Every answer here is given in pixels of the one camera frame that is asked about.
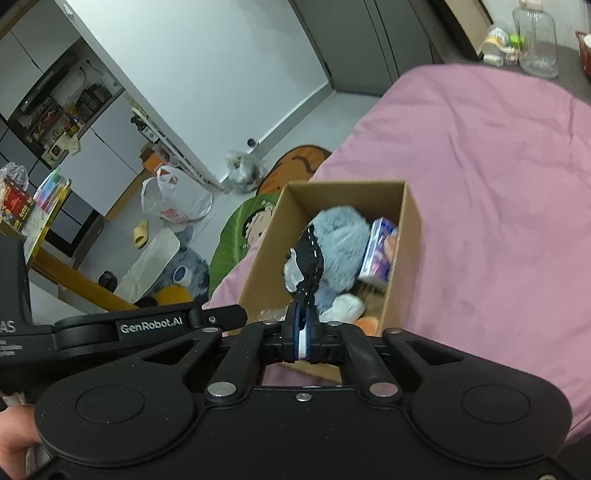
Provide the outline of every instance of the red container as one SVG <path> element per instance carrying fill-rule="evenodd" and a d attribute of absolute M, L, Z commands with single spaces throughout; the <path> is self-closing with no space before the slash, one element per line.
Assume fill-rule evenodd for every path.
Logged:
<path fill-rule="evenodd" d="M 585 37 L 588 34 L 585 32 L 577 31 L 575 36 L 579 41 L 579 52 L 580 52 L 580 59 L 581 59 L 581 68 L 587 74 L 589 78 L 591 78 L 591 48 L 589 48 L 585 44 Z"/>
<path fill-rule="evenodd" d="M 23 192 L 12 178 L 6 177 L 4 183 L 4 198 L 0 199 L 2 210 L 8 223 L 21 232 L 35 208 L 35 201 L 27 192 Z"/>

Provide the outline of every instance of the white mat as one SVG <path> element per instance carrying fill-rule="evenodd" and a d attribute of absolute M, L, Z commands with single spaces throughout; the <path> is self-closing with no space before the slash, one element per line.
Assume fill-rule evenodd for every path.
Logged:
<path fill-rule="evenodd" d="M 160 230 L 121 279 L 115 295 L 129 303 L 138 301 L 154 285 L 180 246 L 180 241 L 170 228 Z"/>

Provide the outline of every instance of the plush toy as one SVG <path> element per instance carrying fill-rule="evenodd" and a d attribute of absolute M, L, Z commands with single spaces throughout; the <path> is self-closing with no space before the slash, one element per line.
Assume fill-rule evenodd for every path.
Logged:
<path fill-rule="evenodd" d="M 359 297 L 343 293 L 336 297 L 331 308 L 320 314 L 319 320 L 321 322 L 353 323 L 363 315 L 364 311 L 365 304 Z"/>
<path fill-rule="evenodd" d="M 319 313 L 353 288 L 369 241 L 369 225 L 351 206 L 322 210 L 311 222 L 324 258 L 324 273 L 315 301 Z"/>
<path fill-rule="evenodd" d="M 353 287 L 368 240 L 369 225 L 353 207 L 321 211 L 291 249 L 284 267 L 287 290 L 295 299 L 314 294 L 319 313 L 325 312 Z M 314 256 L 317 248 L 321 255 Z"/>

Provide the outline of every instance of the human hand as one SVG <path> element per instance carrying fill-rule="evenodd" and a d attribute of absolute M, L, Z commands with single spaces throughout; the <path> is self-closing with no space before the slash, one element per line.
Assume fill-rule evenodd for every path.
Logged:
<path fill-rule="evenodd" d="M 0 412 L 0 468 L 13 480 L 25 478 L 27 449 L 40 443 L 33 405 L 8 407 Z"/>

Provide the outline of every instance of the white door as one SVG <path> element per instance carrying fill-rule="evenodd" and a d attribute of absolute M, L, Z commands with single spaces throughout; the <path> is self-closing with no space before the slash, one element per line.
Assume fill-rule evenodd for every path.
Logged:
<path fill-rule="evenodd" d="M 0 40 L 0 113 L 8 119 L 33 88 L 42 72 L 8 32 Z"/>
<path fill-rule="evenodd" d="M 131 123 L 133 117 L 131 105 L 125 95 L 119 95 L 107 110 L 92 124 L 91 129 L 111 147 L 136 173 L 144 169 L 139 154 L 142 147 L 148 142 Z"/>
<path fill-rule="evenodd" d="M 92 129 L 80 139 L 80 150 L 61 163 L 61 174 L 70 178 L 72 190 L 103 216 L 136 177 Z"/>
<path fill-rule="evenodd" d="M 44 72 L 80 38 L 53 0 L 40 0 L 17 22 L 12 33 Z"/>

